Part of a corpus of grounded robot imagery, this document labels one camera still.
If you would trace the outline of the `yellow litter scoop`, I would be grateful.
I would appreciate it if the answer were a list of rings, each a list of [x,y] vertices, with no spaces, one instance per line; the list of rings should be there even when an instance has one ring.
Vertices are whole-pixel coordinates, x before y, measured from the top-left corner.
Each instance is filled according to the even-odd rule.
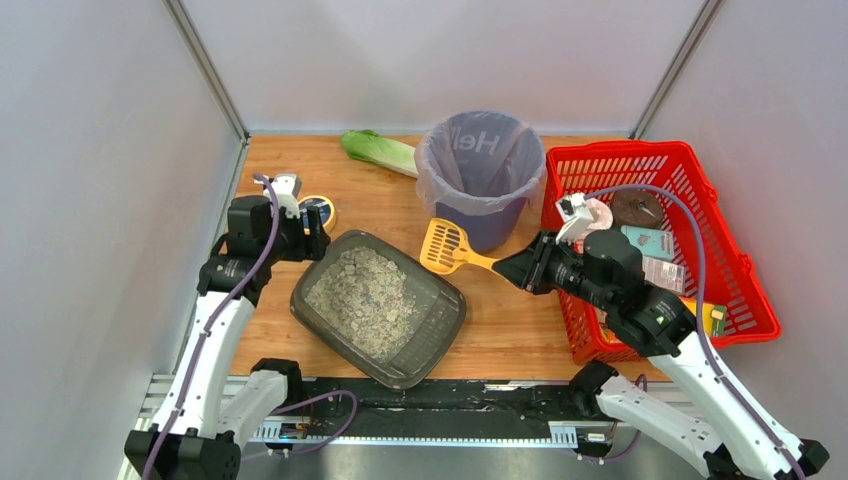
[[[455,223],[432,218],[419,253],[419,263],[438,275],[454,273],[463,265],[474,265],[494,271],[497,259],[475,252],[467,233]]]

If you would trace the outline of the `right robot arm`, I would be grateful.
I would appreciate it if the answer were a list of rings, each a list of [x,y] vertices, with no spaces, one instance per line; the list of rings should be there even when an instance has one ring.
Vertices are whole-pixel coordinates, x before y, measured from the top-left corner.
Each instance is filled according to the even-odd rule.
[[[558,290],[603,310],[614,335],[660,369],[700,411],[688,416],[592,360],[573,378],[580,405],[622,420],[708,479],[806,479],[830,458],[818,441],[786,430],[729,370],[692,311],[645,279],[641,252],[616,230],[590,233],[582,252],[541,231],[496,273],[534,295]]]

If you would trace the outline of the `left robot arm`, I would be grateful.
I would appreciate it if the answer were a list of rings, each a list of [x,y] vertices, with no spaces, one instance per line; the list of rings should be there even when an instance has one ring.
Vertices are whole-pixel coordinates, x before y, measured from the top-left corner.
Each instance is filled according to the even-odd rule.
[[[228,402],[223,393],[236,347],[273,266],[318,261],[330,243],[318,207],[289,194],[233,200],[227,230],[199,271],[190,338],[166,398],[144,430],[129,433],[124,453],[144,479],[233,479],[241,454],[265,418],[302,391],[297,362],[258,361]]]

